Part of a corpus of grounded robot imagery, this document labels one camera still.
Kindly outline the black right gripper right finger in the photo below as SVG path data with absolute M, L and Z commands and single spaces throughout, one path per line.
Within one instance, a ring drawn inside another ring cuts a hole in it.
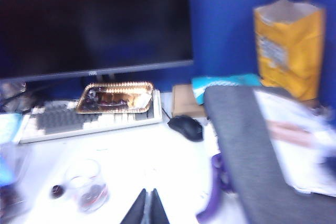
M 153 189 L 151 192 L 150 223 L 151 224 L 170 223 L 156 188 Z

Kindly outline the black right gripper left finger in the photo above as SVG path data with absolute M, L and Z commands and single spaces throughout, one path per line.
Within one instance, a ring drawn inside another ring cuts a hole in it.
M 120 223 L 121 224 L 150 223 L 149 211 L 150 211 L 150 195 L 146 191 L 146 189 L 143 188 Z

